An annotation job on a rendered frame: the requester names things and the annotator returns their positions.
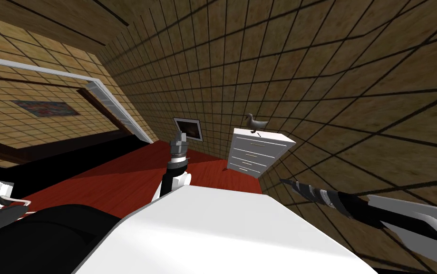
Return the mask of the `white chest of drawers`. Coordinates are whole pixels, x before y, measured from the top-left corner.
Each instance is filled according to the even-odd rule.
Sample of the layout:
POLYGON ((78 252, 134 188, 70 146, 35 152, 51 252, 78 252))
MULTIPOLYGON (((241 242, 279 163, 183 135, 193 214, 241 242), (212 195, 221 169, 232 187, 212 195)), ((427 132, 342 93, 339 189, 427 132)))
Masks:
POLYGON ((233 131, 227 169, 259 178, 295 141, 280 133, 236 128, 233 131))

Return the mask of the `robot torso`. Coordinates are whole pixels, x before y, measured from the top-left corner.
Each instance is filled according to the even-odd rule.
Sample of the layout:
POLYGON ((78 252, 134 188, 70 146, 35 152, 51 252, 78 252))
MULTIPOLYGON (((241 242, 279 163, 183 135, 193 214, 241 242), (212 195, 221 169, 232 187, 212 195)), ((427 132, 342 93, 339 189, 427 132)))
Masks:
POLYGON ((273 198, 183 186, 123 218, 73 274, 377 274, 273 198))

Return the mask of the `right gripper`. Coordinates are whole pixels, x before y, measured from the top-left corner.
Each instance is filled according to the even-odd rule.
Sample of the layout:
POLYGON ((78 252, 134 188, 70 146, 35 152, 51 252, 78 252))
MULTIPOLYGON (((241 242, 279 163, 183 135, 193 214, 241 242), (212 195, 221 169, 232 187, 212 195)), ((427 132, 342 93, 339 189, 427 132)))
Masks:
POLYGON ((316 197, 314 191, 312 190, 312 187, 310 185, 299 183, 298 181, 294 182, 292 180, 288 179, 280 179, 280 182, 291 186, 292 190, 299 194, 300 196, 304 197, 305 199, 312 201, 312 202, 318 202, 318 198, 316 197))

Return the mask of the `white framed dark picture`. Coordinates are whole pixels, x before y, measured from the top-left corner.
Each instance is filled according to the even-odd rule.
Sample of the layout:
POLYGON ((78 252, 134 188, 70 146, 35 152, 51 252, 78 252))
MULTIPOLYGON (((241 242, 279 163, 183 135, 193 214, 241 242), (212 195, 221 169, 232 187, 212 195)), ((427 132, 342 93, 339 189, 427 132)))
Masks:
POLYGON ((203 134, 200 121, 197 119, 174 117, 177 128, 186 134, 187 139, 203 142, 203 134))

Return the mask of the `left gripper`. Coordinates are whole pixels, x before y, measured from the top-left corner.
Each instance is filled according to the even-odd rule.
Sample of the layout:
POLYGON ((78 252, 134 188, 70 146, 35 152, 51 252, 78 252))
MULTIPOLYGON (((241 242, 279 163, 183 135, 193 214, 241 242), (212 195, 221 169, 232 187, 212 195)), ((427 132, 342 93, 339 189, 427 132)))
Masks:
POLYGON ((187 149, 186 133, 178 131, 176 137, 170 141, 170 154, 172 156, 185 156, 187 149))

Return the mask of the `grey bird figurine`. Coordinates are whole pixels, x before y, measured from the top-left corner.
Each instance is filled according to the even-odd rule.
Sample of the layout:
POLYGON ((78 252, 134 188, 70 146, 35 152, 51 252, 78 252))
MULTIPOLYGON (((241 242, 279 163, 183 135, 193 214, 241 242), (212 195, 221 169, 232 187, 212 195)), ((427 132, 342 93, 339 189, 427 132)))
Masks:
POLYGON ((244 120, 247 120, 246 125, 247 128, 251 130, 251 133, 255 133, 259 129, 263 129, 266 127, 269 121, 257 121, 254 120, 253 115, 251 113, 248 113, 245 115, 244 120))

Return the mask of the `colourful wall picture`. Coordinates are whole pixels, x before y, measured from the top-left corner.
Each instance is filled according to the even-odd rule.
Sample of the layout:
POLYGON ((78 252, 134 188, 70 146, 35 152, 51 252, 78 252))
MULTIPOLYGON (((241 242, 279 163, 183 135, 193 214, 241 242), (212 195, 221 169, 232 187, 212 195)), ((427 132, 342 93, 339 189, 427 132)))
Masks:
POLYGON ((65 102, 11 100, 20 108, 37 117, 67 117, 80 114, 65 102))

